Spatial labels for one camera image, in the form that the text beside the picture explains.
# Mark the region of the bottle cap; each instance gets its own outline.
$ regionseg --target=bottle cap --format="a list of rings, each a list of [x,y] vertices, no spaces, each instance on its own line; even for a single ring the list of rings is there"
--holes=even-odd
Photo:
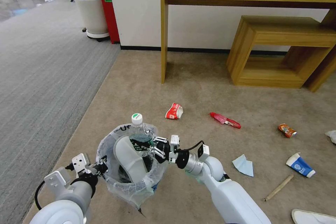
[[[142,123],[142,115],[140,113],[135,113],[132,115],[132,123],[134,125],[139,125]]]

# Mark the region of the white plant pot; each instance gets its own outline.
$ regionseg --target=white plant pot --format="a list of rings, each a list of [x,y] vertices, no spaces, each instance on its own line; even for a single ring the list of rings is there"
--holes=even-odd
[[[86,34],[91,38],[109,36],[102,0],[75,0],[86,27]]]

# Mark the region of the gray carpet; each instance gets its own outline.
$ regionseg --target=gray carpet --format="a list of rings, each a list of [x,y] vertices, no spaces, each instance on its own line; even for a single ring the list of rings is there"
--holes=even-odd
[[[82,28],[68,0],[0,23],[0,223],[21,223],[120,51]]]

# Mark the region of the trash can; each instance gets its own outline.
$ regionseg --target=trash can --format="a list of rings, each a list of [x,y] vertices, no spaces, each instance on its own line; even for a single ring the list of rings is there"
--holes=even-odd
[[[103,2],[103,9],[107,23],[108,32],[110,34],[111,43],[120,43],[117,21],[114,14],[112,0],[101,0]]]
[[[140,155],[147,160],[146,163],[148,166],[146,165],[146,167],[148,167],[148,172],[137,183],[126,182],[125,180],[127,178],[120,168],[113,149],[120,139],[128,136],[130,126],[131,124],[119,125],[108,134],[98,146],[96,160],[99,161],[105,155],[107,156],[106,165],[108,171],[103,175],[103,179],[107,184],[108,190],[139,209],[146,199],[154,195],[157,185],[166,171],[168,162],[160,164],[152,155],[149,153],[146,154],[146,151],[143,151]],[[155,134],[158,133],[154,125],[147,124],[147,126],[152,129]]]

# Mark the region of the orange can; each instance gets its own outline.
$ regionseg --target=orange can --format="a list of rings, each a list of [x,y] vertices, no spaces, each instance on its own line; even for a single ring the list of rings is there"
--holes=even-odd
[[[290,138],[294,135],[296,135],[296,131],[290,128],[287,124],[280,124],[278,127],[279,130],[281,130],[286,137]]]

